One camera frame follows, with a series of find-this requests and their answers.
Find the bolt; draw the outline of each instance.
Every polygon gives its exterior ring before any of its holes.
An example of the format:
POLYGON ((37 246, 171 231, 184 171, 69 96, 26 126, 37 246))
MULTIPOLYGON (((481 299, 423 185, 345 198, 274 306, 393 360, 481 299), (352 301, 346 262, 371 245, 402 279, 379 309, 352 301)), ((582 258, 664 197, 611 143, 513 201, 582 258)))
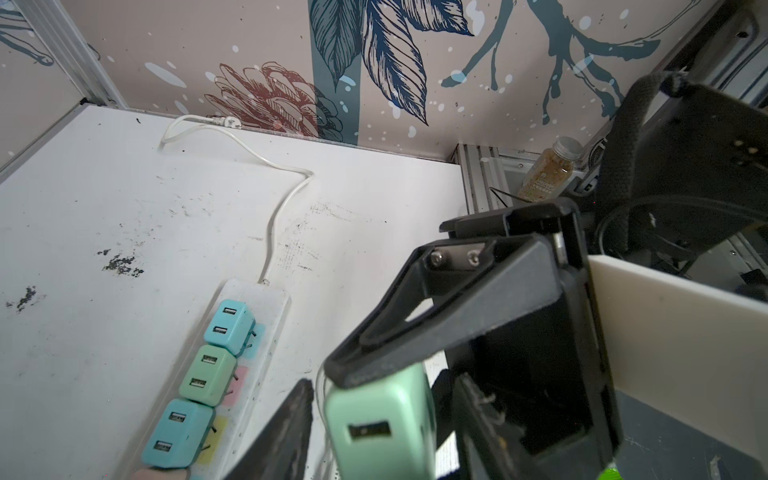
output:
POLYGON ((467 261, 472 266, 478 266, 480 264, 480 250, 470 250, 467 252, 467 261))
POLYGON ((440 250, 433 250, 432 253, 429 254, 429 263, 437 268, 438 266, 441 266, 445 262, 445 255, 442 254, 440 250))

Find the pine cone illustration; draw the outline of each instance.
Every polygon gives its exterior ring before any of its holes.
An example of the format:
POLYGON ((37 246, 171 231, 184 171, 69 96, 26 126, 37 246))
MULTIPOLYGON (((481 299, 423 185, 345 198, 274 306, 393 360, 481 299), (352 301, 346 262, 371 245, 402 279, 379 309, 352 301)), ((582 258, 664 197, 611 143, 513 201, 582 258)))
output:
POLYGON ((342 123, 331 100, 295 71, 270 61, 244 68, 240 75, 229 65, 220 65, 216 77, 221 97, 205 98, 221 111, 238 117, 243 124, 289 134, 342 141, 342 123))

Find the bottle cap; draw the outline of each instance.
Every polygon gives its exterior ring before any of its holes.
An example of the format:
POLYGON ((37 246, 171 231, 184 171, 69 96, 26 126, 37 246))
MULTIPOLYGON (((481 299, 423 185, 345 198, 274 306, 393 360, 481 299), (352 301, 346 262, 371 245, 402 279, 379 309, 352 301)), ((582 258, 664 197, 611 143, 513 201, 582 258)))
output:
POLYGON ((584 148, 574 138, 558 137, 552 145, 552 150, 565 160, 576 161, 581 158, 581 152, 584 151, 584 148))

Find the green object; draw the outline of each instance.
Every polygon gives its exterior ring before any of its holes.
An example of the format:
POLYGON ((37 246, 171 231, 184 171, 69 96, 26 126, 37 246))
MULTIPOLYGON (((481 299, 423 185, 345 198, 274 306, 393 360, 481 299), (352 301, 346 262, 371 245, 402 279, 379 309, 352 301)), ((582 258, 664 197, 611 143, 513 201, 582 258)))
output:
POLYGON ((325 415, 343 480, 434 480, 435 406, 420 362, 354 389, 333 386, 325 415))
POLYGON ((230 384, 237 360, 225 349, 203 345, 179 386, 179 395, 215 407, 230 384))
POLYGON ((619 475, 619 471, 615 467, 606 468, 603 473, 600 474, 598 480, 621 480, 621 475, 619 475))

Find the wall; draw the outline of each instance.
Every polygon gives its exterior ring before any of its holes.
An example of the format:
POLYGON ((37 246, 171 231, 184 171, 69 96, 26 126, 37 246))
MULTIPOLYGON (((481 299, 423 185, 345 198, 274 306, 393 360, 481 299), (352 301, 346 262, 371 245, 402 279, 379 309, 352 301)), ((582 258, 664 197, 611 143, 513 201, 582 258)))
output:
POLYGON ((0 0, 0 167, 83 96, 9 0, 0 0))
POLYGON ((445 159, 586 143, 715 0, 62 0, 131 107, 445 159))

